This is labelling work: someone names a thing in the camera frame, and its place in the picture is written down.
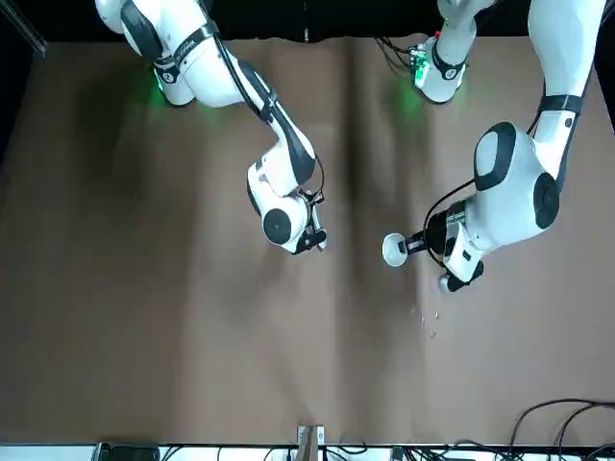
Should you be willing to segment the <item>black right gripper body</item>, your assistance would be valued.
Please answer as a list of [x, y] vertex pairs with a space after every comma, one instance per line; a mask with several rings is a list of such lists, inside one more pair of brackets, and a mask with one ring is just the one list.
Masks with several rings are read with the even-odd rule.
[[296, 253], [301, 254], [313, 248], [323, 252], [327, 246], [327, 232], [320, 222], [317, 207], [324, 202], [324, 194], [301, 189], [300, 196], [307, 203], [308, 220], [297, 242]]

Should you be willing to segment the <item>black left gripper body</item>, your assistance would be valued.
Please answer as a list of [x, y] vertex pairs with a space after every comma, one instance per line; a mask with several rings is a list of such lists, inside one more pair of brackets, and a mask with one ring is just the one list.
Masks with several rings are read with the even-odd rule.
[[432, 213], [427, 222], [426, 245], [434, 253], [443, 253], [447, 240], [447, 214], [446, 210]]

